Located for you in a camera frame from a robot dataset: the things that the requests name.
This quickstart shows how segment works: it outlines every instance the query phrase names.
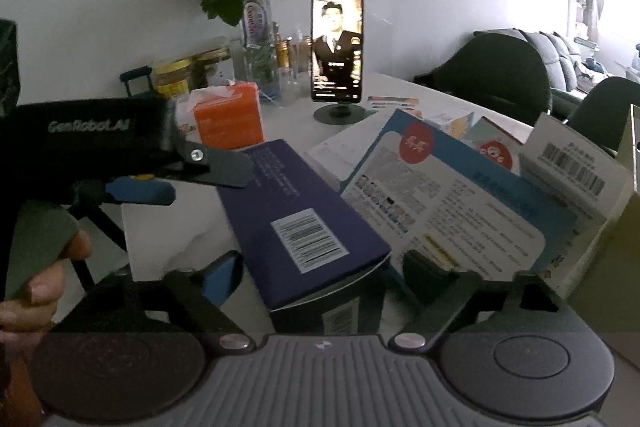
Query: red circle logo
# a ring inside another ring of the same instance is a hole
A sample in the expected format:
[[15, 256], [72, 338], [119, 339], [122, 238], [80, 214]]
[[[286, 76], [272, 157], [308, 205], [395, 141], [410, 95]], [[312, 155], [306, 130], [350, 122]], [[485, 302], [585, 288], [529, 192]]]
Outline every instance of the red circle logo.
[[414, 122], [404, 131], [400, 142], [400, 157], [407, 163], [420, 163], [433, 151], [434, 141], [433, 133], [427, 124]]
[[478, 152], [489, 158], [491, 161], [496, 162], [498, 165], [507, 167], [509, 170], [513, 167], [511, 153], [504, 143], [495, 140], [483, 143], [478, 147]]

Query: orange tissue package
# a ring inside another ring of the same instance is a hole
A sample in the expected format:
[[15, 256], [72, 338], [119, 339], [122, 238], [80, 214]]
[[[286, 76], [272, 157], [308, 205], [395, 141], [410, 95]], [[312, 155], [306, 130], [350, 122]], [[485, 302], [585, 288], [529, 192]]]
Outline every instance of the orange tissue package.
[[211, 86], [178, 100], [175, 120], [187, 140], [219, 149], [264, 141], [258, 87], [252, 82]]

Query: suit jacket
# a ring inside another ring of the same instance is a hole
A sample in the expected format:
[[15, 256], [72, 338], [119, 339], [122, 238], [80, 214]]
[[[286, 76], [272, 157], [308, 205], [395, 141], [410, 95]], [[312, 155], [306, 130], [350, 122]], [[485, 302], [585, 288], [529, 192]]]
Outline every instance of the suit jacket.
[[338, 85], [351, 85], [353, 71], [353, 52], [362, 51], [362, 34], [343, 30], [336, 42], [334, 52], [326, 43], [327, 36], [318, 37], [314, 41], [314, 53], [320, 74]]

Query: man on phone screen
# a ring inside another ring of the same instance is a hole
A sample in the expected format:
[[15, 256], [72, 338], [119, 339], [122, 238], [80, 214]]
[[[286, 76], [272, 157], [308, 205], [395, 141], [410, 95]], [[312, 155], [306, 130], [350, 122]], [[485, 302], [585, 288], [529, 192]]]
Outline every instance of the man on phone screen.
[[351, 89], [360, 82], [362, 34], [342, 29], [341, 4], [328, 2], [321, 14], [326, 33], [314, 41], [316, 88]]

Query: black hair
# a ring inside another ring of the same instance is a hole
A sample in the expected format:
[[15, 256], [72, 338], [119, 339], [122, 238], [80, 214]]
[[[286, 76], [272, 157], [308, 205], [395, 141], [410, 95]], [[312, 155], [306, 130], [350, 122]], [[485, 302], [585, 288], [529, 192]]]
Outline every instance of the black hair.
[[326, 11], [329, 8], [337, 8], [338, 10], [340, 10], [340, 15], [342, 15], [342, 5], [341, 4], [336, 4], [335, 2], [328, 2], [327, 4], [322, 6], [322, 17], [324, 17], [324, 14], [326, 13]]

